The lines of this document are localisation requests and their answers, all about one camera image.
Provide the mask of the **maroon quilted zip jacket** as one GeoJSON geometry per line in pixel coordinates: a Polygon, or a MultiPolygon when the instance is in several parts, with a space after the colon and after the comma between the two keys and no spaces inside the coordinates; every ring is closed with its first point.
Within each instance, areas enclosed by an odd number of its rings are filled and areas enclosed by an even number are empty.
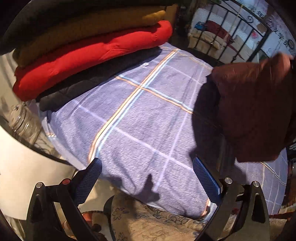
{"type": "Polygon", "coordinates": [[[259,63],[213,68],[218,118],[239,162],[274,161],[295,139],[295,58],[277,53],[259,63]]]}

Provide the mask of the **blue plaid bed sheet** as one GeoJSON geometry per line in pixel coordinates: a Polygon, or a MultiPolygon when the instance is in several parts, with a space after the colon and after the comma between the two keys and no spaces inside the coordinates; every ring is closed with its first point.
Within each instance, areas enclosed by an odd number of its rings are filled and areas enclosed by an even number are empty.
{"type": "Polygon", "coordinates": [[[212,67],[163,44],[59,110],[40,112],[55,149],[81,170],[94,159],[100,177],[145,204],[190,218],[214,211],[193,170],[193,159],[240,184],[260,183],[270,214],[287,184],[287,153],[275,161],[239,163],[216,123],[218,94],[206,77],[212,67]]]}

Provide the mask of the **clear plastic bottle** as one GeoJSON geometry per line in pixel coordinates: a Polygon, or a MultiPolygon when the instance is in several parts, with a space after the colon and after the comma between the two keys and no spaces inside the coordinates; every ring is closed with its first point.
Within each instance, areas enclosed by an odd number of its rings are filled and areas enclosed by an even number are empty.
{"type": "Polygon", "coordinates": [[[9,127],[13,137],[18,140],[24,139],[31,145],[36,142],[42,129],[36,114],[32,113],[24,103],[11,107],[9,127]]]}

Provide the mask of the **black quilted folded jacket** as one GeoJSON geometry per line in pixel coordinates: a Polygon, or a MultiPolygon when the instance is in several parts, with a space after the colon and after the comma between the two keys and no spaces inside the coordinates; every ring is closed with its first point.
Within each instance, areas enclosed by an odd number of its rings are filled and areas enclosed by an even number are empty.
{"type": "Polygon", "coordinates": [[[153,47],[113,58],[55,84],[42,92],[36,98],[36,102],[39,104],[41,111],[57,111],[81,94],[107,82],[110,78],[122,73],[126,69],[139,66],[147,60],[154,59],[160,53],[160,47],[153,47]]]}

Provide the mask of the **red folded puffer jacket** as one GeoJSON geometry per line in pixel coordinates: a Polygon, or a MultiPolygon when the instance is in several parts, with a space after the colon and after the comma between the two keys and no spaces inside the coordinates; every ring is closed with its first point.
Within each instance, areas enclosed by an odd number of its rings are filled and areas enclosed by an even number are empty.
{"type": "Polygon", "coordinates": [[[35,99],[64,79],[115,57],[167,42],[173,29],[169,21],[80,40],[58,48],[15,70],[13,92],[21,101],[35,99]]]}

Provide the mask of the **mustard folded garment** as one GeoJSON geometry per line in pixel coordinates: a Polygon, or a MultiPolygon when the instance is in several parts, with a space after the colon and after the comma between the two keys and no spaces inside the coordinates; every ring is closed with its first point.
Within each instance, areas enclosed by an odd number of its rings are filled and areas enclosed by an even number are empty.
{"type": "Polygon", "coordinates": [[[161,6],[133,6],[97,11],[49,28],[45,33],[13,52],[18,66],[25,67],[38,57],[62,45],[87,37],[135,27],[152,26],[165,18],[161,6]]]}

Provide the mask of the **black iron bed frame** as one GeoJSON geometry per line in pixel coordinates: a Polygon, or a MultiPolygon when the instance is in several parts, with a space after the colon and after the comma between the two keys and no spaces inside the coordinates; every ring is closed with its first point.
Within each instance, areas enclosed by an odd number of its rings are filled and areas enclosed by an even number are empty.
{"type": "Polygon", "coordinates": [[[209,1],[197,8],[188,33],[188,47],[217,64],[260,62],[271,30],[244,5],[209,1]]]}

